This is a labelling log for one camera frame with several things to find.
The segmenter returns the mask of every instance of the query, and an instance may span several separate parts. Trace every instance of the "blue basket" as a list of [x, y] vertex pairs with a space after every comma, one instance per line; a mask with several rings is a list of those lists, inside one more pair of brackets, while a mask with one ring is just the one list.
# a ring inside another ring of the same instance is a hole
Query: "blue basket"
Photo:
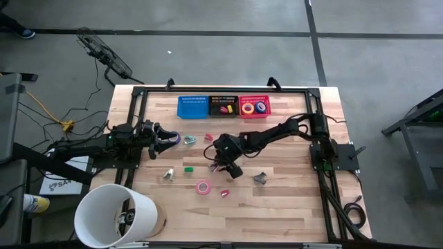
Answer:
[[185, 119], [207, 118], [209, 114], [209, 96], [179, 96], [177, 115]]

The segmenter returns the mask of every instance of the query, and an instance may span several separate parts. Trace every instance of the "yellow cable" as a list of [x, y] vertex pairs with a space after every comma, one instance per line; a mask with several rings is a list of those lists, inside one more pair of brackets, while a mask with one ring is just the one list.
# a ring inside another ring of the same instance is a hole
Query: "yellow cable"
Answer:
[[30, 92], [26, 92], [31, 98], [33, 98], [42, 108], [43, 111], [46, 112], [46, 114], [48, 114], [54, 121], [56, 121], [57, 123], [61, 124], [62, 122], [60, 122], [60, 120], [58, 120], [57, 118], [55, 118], [51, 113], [49, 113], [48, 110], [46, 110], [46, 107], [36, 98], [34, 97], [34, 95], [32, 95]]
[[32, 93], [30, 93], [28, 91], [26, 93], [43, 108], [44, 112], [46, 112], [46, 114], [48, 114], [52, 118], [52, 120], [54, 120], [55, 122], [62, 125], [64, 132], [68, 132], [74, 128], [74, 121], [72, 121], [72, 120], [60, 121], [60, 120], [58, 120], [46, 109], [46, 107], [36, 97], [34, 97], [34, 95]]

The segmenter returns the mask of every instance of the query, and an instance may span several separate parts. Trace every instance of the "pink tape roll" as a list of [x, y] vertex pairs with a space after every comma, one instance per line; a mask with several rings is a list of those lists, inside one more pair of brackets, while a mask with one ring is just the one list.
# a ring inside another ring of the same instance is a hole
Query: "pink tape roll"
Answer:
[[196, 189], [197, 193], [199, 193], [201, 195], [209, 194], [209, 192], [210, 192], [210, 186], [207, 181], [199, 181], [199, 183], [197, 183], [197, 186], [195, 187], [195, 189]]

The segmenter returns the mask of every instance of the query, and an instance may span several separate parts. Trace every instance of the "red basket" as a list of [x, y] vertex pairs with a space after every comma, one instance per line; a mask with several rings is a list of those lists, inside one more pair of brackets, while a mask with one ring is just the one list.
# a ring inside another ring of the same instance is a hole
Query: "red basket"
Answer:
[[[254, 112], [251, 114], [246, 114], [243, 112], [242, 107], [243, 104], [251, 103], [255, 105], [257, 102], [263, 102], [266, 105], [265, 113], [258, 113], [255, 108]], [[240, 109], [240, 117], [242, 118], [265, 118], [271, 115], [271, 103], [269, 102], [269, 96], [267, 95], [250, 95], [250, 96], [239, 96], [239, 109]]]

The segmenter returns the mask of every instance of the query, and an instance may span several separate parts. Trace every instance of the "plastic basket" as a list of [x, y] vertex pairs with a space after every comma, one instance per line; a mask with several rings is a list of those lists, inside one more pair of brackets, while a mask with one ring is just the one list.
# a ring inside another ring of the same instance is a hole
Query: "plastic basket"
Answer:
[[[255, 103], [263, 102], [266, 105], [266, 111], [264, 113], [258, 113], [255, 108], [254, 112], [251, 114], [246, 114], [242, 111], [243, 104], [251, 103], [255, 106]], [[267, 95], [250, 95], [250, 96], [239, 96], [239, 109], [240, 117], [242, 118], [265, 118], [271, 115], [271, 103], [269, 102], [269, 96]]]
[[184, 119], [207, 118], [209, 114], [209, 97], [179, 96], [177, 115]]
[[[232, 106], [233, 112], [222, 114], [221, 107]], [[209, 96], [209, 114], [214, 118], [235, 118], [239, 114], [238, 96]]]

